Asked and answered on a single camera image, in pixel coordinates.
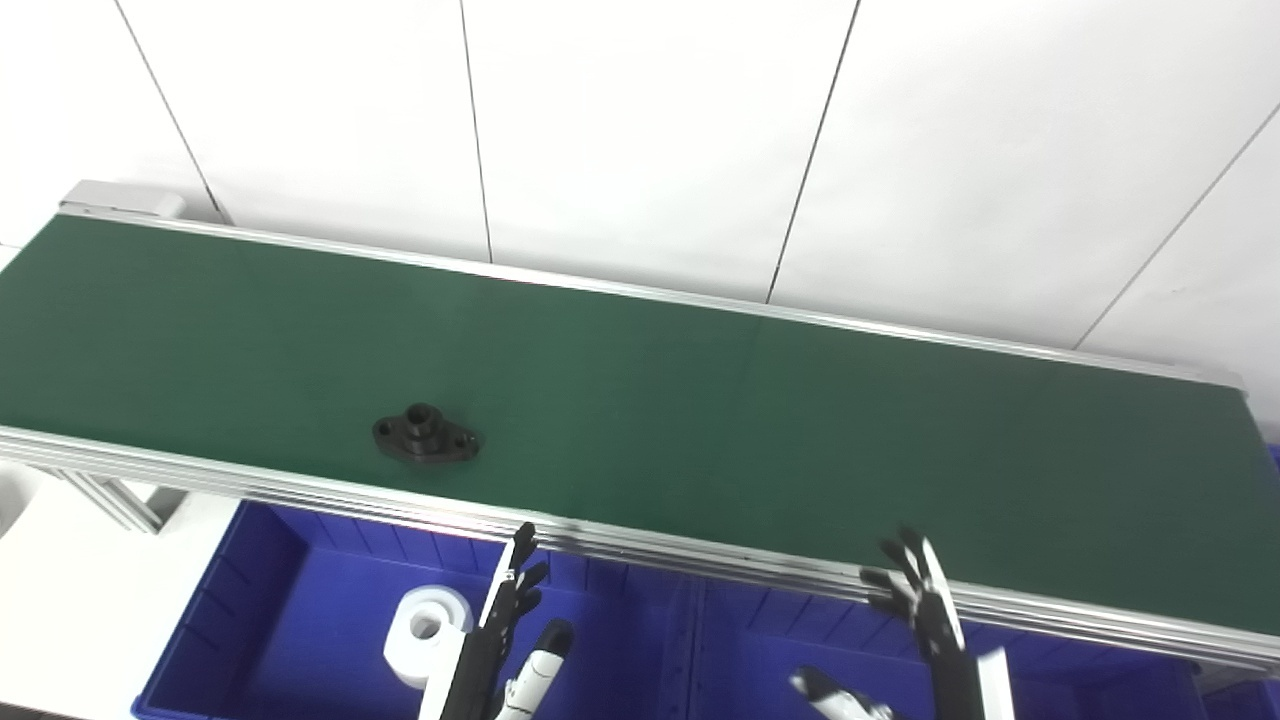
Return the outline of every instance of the blue bin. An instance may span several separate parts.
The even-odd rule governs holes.
[[[1280,680],[1240,683],[1204,697],[1208,720],[1280,720]]]
[[[244,502],[133,714],[415,720],[420,692],[381,656],[399,598],[445,584],[479,610],[500,550]],[[547,620],[576,629],[539,720],[818,720],[787,683],[803,664],[909,716],[933,714],[928,670],[906,626],[863,603],[539,555],[550,575],[504,679]],[[1006,648],[1020,720],[1206,720],[1189,662],[991,625],[965,632],[975,651]]]

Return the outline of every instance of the mounting hole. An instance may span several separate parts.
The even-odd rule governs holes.
[[[408,621],[408,632],[420,641],[429,641],[440,632],[440,619],[431,612],[419,612]]]

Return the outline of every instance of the white roll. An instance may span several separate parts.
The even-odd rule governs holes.
[[[471,606],[445,585],[422,585],[404,593],[387,630],[383,657],[396,676],[411,688],[426,688],[440,644],[440,629],[451,625],[471,632]]]

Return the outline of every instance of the conveyor leg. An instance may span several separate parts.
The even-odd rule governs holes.
[[[124,483],[116,478],[81,473],[78,470],[63,470],[61,468],[42,468],[55,478],[61,478],[81,491],[84,497],[102,509],[108,516],[128,530],[157,534],[164,527],[164,519],[156,510],[133,495]]]

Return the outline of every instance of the panel seam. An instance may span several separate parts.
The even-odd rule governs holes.
[[[458,15],[462,18],[462,55],[467,63],[467,94],[471,97],[471,133],[476,141],[476,173],[480,177],[480,213],[484,215],[484,242],[493,263],[493,234],[489,231],[489,199],[484,188],[484,161],[480,158],[480,120],[476,117],[476,87],[471,77],[471,41],[467,38],[467,10],[463,0],[458,0]]]
[[[1156,245],[1155,250],[1152,250],[1147,255],[1147,259],[1143,260],[1140,265],[1138,265],[1138,269],[1134,270],[1132,275],[1129,275],[1129,279],[1120,287],[1120,291],[1116,292],[1115,297],[1112,297],[1111,301],[1107,302],[1106,307],[1102,309],[1098,316],[1094,318],[1093,323],[1091,323],[1089,327],[1084,331],[1084,334],[1080,336],[1080,340],[1075,341],[1075,345],[1071,346],[1071,350],[1079,350],[1080,346],[1084,345],[1087,340],[1089,340],[1089,336],[1093,334],[1093,331],[1098,329],[1098,325],[1102,324],[1102,320],[1105,320],[1106,316],[1110,315],[1112,310],[1115,310],[1115,306],[1129,292],[1129,290],[1134,286],[1134,283],[1138,282],[1138,278],[1147,272],[1147,268],[1151,266],[1156,256],[1165,250],[1165,247],[1169,245],[1169,241],[1171,241],[1174,236],[1178,234],[1180,229],[1183,229],[1183,225],[1187,224],[1187,220],[1190,219],[1190,217],[1196,213],[1196,210],[1199,209],[1201,204],[1203,204],[1204,200],[1210,196],[1210,193],[1213,192],[1213,188],[1216,188],[1217,184],[1222,182],[1222,178],[1226,177],[1226,173],[1231,172],[1231,168],[1235,167],[1236,160],[1239,160],[1244,155],[1244,152],[1249,149],[1249,146],[1253,145],[1253,141],[1257,140],[1260,135],[1262,135],[1262,131],[1267,128],[1267,124],[1271,123],[1271,119],[1276,117],[1277,111],[1280,111],[1280,102],[1277,102],[1274,108],[1271,108],[1271,111],[1267,113],[1267,117],[1262,120],[1262,124],[1260,124],[1257,129],[1254,129],[1253,133],[1249,135],[1248,140],[1244,141],[1244,145],[1242,145],[1240,149],[1236,150],[1234,155],[1231,155],[1231,159],[1226,161],[1226,165],[1222,168],[1222,170],[1217,173],[1217,176],[1213,178],[1212,182],[1208,183],[1208,187],[1206,187],[1204,191],[1199,193],[1199,197],[1197,197],[1196,201],[1192,202],[1192,206],[1188,208],[1185,213],[1183,213],[1181,218],[1179,218],[1176,223],[1174,223],[1174,228],[1169,231],[1167,234],[1165,234],[1164,240],[1161,240],[1160,243]]]
[[[831,99],[836,95],[836,82],[840,79],[840,68],[845,64],[845,54],[849,51],[849,38],[854,33],[854,23],[858,22],[858,10],[863,6],[863,0],[854,3],[854,12],[849,15],[849,27],[845,28],[845,41],[840,46],[840,56],[836,58],[836,70],[831,76],[831,86],[827,88],[827,99],[822,104],[822,114],[818,115],[818,128],[813,135],[813,145],[809,146],[809,158],[805,160],[804,172],[800,174],[800,187],[796,190],[796,201],[791,205],[791,217],[787,219],[787,229],[782,234],[782,247],[778,250],[778,261],[773,265],[773,278],[769,281],[769,290],[764,293],[764,304],[773,300],[773,288],[778,284],[778,273],[782,272],[782,259],[787,254],[787,245],[791,242],[791,228],[796,223],[796,213],[800,210],[800,199],[804,197],[805,183],[809,182],[809,169],[813,168],[813,158],[818,152],[818,141],[822,140],[822,127],[827,122],[827,111],[831,109]]]
[[[120,5],[120,0],[111,0],[115,4],[115,10],[120,14],[120,20],[124,22],[124,29],[129,32],[129,38],[133,40],[133,47],[138,51],[138,58],[142,59],[142,67],[146,68],[147,76],[151,78],[151,85],[156,88],[156,95],[160,96],[160,102],[164,105],[165,113],[169,115],[169,122],[173,123],[173,129],[178,133],[178,140],[182,141],[183,150],[187,151],[187,158],[191,159],[192,168],[196,169],[196,176],[200,177],[200,184],[205,187],[205,195],[209,196],[209,202],[214,206],[214,211],[218,217],[223,219],[223,224],[236,225],[232,222],[230,214],[227,211],[221,204],[218,202],[218,197],[214,196],[214,190],[209,187],[209,178],[205,177],[205,170],[201,169],[200,161],[196,160],[196,152],[191,149],[191,142],[187,141],[187,135],[182,132],[182,126],[178,124],[178,115],[173,111],[173,105],[169,104],[169,97],[165,96],[164,88],[160,87],[160,78],[156,77],[155,70],[151,68],[151,61],[147,60],[147,54],[142,51],[142,44],[138,41],[138,33],[133,31],[133,24],[129,22],[129,17],[124,14],[124,6]]]

